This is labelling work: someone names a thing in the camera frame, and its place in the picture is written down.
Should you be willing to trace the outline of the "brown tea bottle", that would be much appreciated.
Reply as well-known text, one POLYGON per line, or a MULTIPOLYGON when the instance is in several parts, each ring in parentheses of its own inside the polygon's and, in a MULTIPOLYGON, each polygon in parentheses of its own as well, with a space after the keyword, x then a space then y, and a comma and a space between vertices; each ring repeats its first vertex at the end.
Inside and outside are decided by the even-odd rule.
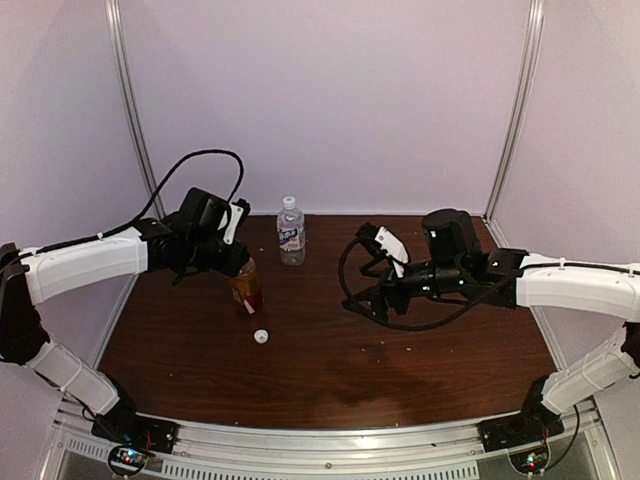
POLYGON ((254 315, 263 305, 263 293, 255 260, 250 257, 237 276, 229 278, 233 300, 236 306, 254 315))

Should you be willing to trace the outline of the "clear water bottle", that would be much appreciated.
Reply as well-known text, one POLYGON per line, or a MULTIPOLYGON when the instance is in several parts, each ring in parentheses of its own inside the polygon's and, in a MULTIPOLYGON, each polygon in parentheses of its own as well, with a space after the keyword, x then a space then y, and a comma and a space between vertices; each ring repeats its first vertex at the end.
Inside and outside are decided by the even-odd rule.
POLYGON ((298 208, 282 209, 277 215, 276 227, 280 258, 284 265, 301 266, 306 257, 305 216, 298 208))

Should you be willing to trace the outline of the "white water bottle cap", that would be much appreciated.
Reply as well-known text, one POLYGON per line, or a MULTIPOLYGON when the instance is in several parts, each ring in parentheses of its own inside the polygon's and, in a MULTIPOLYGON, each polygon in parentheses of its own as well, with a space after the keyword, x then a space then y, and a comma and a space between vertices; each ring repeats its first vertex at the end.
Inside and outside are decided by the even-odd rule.
POLYGON ((296 207, 296 199, 293 196, 284 197, 282 200, 284 209, 294 209, 296 207))

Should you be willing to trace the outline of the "white tea bottle cap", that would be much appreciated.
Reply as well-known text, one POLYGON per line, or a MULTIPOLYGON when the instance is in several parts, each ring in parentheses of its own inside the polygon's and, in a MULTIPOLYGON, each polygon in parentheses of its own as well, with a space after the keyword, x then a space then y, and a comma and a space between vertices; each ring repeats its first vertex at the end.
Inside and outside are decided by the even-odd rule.
POLYGON ((269 341, 269 332, 266 329, 258 329, 254 332, 253 338, 258 344, 266 344, 269 341))

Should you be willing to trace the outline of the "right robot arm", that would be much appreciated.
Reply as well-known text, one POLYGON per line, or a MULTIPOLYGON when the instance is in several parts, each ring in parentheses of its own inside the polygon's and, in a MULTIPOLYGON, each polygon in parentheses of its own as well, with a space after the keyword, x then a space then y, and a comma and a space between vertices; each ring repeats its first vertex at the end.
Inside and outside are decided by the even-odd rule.
POLYGON ((569 261, 522 249, 481 248, 468 212, 441 209, 421 220, 430 258, 414 262, 384 226, 361 225, 338 261, 344 309, 406 332, 444 327, 479 304, 552 307, 617 317, 623 325, 572 366, 536 381, 513 419, 535 440, 551 418, 616 382, 639 375, 639 266, 569 261))

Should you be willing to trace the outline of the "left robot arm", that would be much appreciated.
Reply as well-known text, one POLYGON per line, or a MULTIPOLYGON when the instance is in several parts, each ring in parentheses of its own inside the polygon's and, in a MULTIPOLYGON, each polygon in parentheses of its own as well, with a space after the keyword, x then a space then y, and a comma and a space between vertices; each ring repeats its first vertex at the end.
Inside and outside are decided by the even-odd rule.
POLYGON ((98 234, 58 247, 1 248, 1 359, 26 366, 55 387, 105 416, 106 429, 123 444, 144 433, 125 394, 44 329, 38 305, 104 280, 168 270, 177 281, 215 271, 235 277, 249 261, 238 228, 250 211, 244 199, 227 201, 201 189, 188 191, 180 208, 158 220, 142 218, 117 233, 98 234))

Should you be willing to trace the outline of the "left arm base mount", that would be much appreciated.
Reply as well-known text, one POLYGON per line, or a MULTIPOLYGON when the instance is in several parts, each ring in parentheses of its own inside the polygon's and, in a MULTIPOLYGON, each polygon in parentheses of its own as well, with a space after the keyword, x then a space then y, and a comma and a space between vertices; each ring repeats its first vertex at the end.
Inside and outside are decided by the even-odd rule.
POLYGON ((168 420, 140 415, 130 395, 111 377, 118 393, 118 402, 108 413, 83 415, 92 420, 91 434, 113 443, 107 454, 107 466, 113 474, 130 478, 142 472, 157 454, 174 450, 178 425, 168 420))

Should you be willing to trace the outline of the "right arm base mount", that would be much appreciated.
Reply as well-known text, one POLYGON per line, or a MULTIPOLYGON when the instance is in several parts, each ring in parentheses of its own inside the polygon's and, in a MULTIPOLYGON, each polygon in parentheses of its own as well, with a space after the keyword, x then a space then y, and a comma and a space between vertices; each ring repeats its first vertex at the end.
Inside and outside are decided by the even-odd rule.
POLYGON ((542 390, 547 376, 530 386, 518 413, 483 420, 478 429, 486 453, 506 449, 517 473, 540 475, 551 466, 552 436, 562 434, 564 424, 559 414, 542 405, 542 390))

